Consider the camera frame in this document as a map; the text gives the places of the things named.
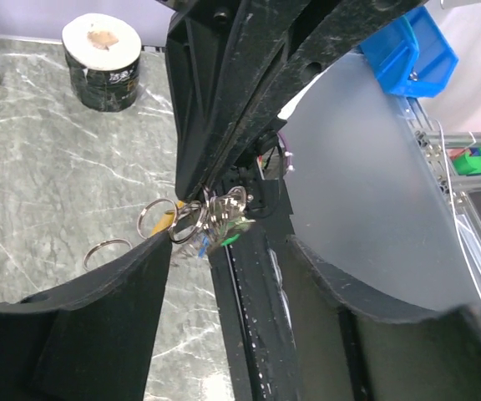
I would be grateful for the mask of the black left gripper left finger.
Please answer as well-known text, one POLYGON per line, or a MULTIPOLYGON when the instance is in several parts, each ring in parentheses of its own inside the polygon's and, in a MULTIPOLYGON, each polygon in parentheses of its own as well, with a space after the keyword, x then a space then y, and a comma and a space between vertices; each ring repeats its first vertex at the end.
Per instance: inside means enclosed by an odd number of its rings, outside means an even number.
POLYGON ((172 245, 159 233, 17 303, 0 303, 0 400, 141 400, 172 245))

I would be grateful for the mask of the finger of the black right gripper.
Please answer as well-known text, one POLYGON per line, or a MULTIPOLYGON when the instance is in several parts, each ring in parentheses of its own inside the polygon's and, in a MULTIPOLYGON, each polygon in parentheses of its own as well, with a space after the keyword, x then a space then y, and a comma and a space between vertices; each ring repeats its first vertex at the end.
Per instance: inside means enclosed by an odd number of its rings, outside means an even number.
POLYGON ((225 52, 212 188, 319 73, 419 1, 244 1, 225 52))
POLYGON ((176 195, 221 178, 284 104, 328 64, 316 30, 336 1, 170 1, 166 66, 176 195))

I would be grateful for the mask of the yellow key tag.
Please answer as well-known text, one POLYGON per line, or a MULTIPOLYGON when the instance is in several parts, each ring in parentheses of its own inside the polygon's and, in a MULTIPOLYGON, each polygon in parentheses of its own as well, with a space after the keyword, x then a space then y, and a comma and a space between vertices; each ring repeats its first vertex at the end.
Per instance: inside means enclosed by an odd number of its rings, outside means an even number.
POLYGON ((181 211, 184 206, 185 203, 181 200, 178 200, 175 209, 165 211, 159 221, 155 224, 154 228, 151 231, 151 234, 155 235, 160 231, 174 227, 179 222, 179 219, 181 217, 181 211))

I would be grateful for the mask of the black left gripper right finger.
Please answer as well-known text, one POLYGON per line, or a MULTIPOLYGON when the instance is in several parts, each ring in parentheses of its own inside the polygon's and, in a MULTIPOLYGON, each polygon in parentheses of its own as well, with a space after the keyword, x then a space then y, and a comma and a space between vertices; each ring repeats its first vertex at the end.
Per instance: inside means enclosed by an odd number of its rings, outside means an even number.
POLYGON ((287 241, 286 290, 310 400, 481 400, 481 305, 435 312, 287 241))

